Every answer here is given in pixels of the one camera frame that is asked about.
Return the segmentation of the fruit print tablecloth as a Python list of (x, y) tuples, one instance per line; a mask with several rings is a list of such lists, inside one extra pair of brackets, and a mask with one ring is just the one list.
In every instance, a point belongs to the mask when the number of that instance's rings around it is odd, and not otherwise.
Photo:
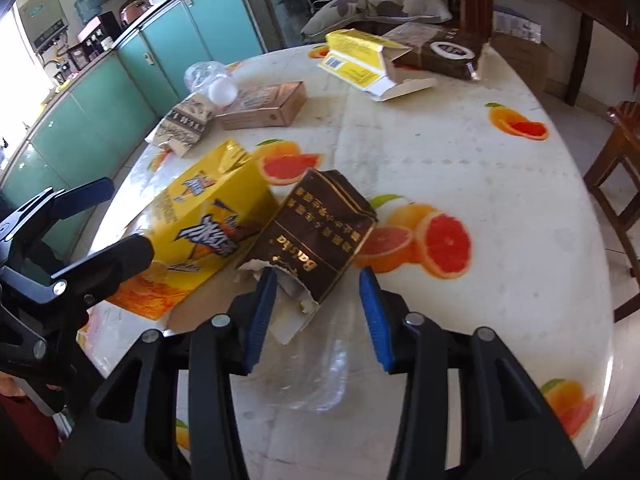
[[(354, 309), (343, 399), (322, 413), (278, 408), (245, 370), (262, 272), (238, 264), (257, 234), (157, 321), (110, 297), (92, 309), (85, 349), (107, 381), (64, 456), (72, 475), (140, 478), (152, 449), (173, 450), (182, 430), (179, 479), (580, 478), (612, 312), (597, 220), (565, 144), (493, 50), (477, 82), (430, 74), (435, 87), (385, 102), (320, 61), (298, 47), (239, 62), (241, 90), (303, 81), (294, 122), (215, 122), (155, 172), (147, 148), (91, 249), (134, 235), (131, 220), (228, 139), (256, 160), (277, 209), (307, 170), (339, 171), (378, 217), (318, 307)], [(394, 315), (391, 373), (360, 301), (367, 266)]]

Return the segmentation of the yellow open cardboard box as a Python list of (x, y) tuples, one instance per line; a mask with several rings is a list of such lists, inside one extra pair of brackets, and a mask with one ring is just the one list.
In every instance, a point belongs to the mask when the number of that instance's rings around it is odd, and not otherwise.
[(395, 66), (398, 58), (411, 52), (396, 41), (357, 29), (340, 29), (326, 35), (326, 44), (329, 51), (319, 67), (375, 102), (408, 96), (437, 84), (423, 70)]

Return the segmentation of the dark brown snack bag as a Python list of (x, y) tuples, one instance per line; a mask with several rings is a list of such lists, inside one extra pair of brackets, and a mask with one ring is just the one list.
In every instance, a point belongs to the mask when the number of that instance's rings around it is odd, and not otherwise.
[(465, 30), (408, 22), (389, 32), (384, 38), (409, 48), (394, 61), (411, 67), (460, 80), (480, 80), (480, 58), (486, 40)]

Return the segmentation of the teal kitchen cabinets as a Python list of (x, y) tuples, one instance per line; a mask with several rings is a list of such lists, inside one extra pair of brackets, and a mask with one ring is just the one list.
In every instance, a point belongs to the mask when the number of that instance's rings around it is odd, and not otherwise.
[(1, 178), (17, 207), (45, 188), (115, 177), (188, 94), (186, 69), (262, 54), (244, 0), (165, 0), (122, 33), (36, 121)]

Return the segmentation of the patterned beige cushion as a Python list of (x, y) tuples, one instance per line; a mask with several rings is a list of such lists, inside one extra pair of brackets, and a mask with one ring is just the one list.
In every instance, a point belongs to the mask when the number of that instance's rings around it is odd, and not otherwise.
[(356, 23), (440, 24), (451, 19), (447, 0), (331, 0), (311, 17), (300, 33), (305, 39), (318, 39)]

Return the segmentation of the wooden dining chair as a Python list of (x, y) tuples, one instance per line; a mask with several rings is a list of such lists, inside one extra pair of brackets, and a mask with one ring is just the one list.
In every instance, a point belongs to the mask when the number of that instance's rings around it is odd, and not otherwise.
[[(627, 274), (639, 283), (639, 103), (623, 101), (608, 109), (613, 130), (584, 175), (584, 183), (628, 259)], [(613, 194), (606, 182), (625, 176), (634, 195)]]

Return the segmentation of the dark brown Basha box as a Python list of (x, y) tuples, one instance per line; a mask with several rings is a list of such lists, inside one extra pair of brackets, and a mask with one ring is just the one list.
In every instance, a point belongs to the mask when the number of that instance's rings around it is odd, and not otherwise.
[(287, 304), (309, 314), (355, 260), (378, 224), (372, 206), (337, 170), (307, 170), (238, 264), (273, 269)]

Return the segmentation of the black white paper cup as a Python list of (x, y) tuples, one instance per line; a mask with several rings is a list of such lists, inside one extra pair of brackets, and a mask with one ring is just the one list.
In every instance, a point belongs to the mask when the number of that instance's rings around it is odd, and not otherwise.
[(206, 96), (191, 93), (168, 110), (145, 142), (183, 158), (204, 136), (215, 112), (216, 106)]

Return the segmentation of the rose gold cardboard box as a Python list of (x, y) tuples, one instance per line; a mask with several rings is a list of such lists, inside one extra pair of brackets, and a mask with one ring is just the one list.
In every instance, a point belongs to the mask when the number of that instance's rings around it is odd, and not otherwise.
[(218, 110), (215, 120), (224, 130), (288, 127), (306, 101), (303, 81), (246, 88)]

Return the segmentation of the crushed clear plastic bottle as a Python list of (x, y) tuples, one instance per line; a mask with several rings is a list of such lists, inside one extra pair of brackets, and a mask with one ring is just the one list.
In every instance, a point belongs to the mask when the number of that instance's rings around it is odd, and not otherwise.
[(216, 107), (226, 107), (239, 95), (239, 88), (228, 67), (217, 61), (199, 62), (189, 66), (183, 76), (191, 93), (205, 96)]

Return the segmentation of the yellow drink carton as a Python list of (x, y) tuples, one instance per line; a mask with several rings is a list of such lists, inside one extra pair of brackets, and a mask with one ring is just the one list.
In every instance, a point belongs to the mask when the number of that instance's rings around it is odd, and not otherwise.
[(277, 206), (256, 160), (225, 140), (128, 224), (128, 234), (151, 241), (154, 257), (108, 302), (159, 320), (247, 248)]

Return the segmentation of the clear plastic bag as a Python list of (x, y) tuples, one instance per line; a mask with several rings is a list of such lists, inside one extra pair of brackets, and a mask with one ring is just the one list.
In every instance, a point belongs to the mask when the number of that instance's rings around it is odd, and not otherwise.
[(311, 314), (276, 307), (250, 377), (278, 408), (322, 413), (343, 399), (354, 309), (329, 304)]

